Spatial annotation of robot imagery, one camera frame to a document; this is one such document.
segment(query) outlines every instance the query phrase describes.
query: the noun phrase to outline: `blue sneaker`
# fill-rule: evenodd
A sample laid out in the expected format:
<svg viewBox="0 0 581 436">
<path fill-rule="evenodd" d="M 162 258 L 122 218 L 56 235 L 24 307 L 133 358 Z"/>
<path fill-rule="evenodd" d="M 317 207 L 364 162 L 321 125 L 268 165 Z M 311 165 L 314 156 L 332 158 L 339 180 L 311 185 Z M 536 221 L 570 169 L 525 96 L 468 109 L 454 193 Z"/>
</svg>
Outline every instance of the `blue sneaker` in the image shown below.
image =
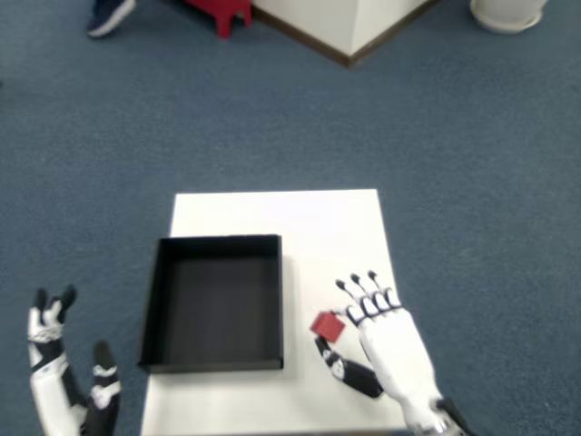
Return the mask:
<svg viewBox="0 0 581 436">
<path fill-rule="evenodd" d="M 110 34 L 132 12 L 135 5 L 135 0 L 95 0 L 87 34 L 92 38 Z"/>
</svg>

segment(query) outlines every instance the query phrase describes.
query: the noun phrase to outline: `white wall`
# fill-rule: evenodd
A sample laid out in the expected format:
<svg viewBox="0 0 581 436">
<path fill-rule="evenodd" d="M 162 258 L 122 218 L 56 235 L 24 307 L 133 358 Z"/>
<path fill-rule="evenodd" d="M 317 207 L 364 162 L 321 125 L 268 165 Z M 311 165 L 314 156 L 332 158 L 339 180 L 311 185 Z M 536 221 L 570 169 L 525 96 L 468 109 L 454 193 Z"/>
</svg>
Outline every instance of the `white wall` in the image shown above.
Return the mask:
<svg viewBox="0 0 581 436">
<path fill-rule="evenodd" d="M 252 2 L 285 23 L 350 55 L 359 1 L 253 0 Z"/>
<path fill-rule="evenodd" d="M 358 0 L 350 53 L 357 52 L 427 0 Z"/>
</svg>

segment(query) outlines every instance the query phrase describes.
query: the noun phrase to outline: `person's foot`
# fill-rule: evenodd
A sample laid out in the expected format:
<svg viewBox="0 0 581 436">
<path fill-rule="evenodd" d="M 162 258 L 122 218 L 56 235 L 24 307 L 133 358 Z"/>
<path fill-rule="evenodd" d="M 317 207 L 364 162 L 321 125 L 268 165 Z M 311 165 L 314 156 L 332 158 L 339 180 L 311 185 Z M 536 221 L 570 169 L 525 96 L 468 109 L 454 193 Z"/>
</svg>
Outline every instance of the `person's foot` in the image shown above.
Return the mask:
<svg viewBox="0 0 581 436">
<path fill-rule="evenodd" d="M 135 0 L 95 0 L 87 34 L 100 38 L 110 34 L 135 8 Z"/>
</svg>

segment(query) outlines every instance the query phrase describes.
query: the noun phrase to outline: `red block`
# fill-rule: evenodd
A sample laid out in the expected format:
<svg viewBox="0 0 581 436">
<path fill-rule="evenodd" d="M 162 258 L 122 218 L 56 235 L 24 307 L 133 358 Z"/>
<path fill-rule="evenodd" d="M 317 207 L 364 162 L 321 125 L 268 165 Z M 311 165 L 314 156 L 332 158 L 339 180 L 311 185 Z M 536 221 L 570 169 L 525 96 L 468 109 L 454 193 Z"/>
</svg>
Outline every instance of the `red block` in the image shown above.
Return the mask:
<svg viewBox="0 0 581 436">
<path fill-rule="evenodd" d="M 186 0 L 216 20 L 216 29 L 220 38 L 230 36 L 230 21 L 233 16 L 242 13 L 246 27 L 251 26 L 251 0 Z"/>
<path fill-rule="evenodd" d="M 343 329 L 345 324 L 331 312 L 321 312 L 310 329 L 326 339 L 328 342 L 335 342 Z"/>
</svg>

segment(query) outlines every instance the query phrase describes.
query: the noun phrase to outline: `white table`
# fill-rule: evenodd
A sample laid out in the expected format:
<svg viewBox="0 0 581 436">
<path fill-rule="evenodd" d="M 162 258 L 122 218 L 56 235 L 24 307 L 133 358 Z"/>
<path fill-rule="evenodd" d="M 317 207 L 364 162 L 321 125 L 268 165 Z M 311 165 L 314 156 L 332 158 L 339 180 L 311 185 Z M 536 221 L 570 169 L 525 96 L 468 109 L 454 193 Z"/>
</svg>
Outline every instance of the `white table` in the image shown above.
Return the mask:
<svg viewBox="0 0 581 436">
<path fill-rule="evenodd" d="M 350 303 L 335 279 L 373 269 L 395 284 L 377 191 L 175 197 L 172 237 L 260 233 L 282 236 L 284 369 L 151 375 L 142 435 L 404 428 L 394 401 L 373 401 L 332 377 L 309 330 L 319 311 Z M 348 327 L 336 348 L 367 362 Z"/>
</svg>

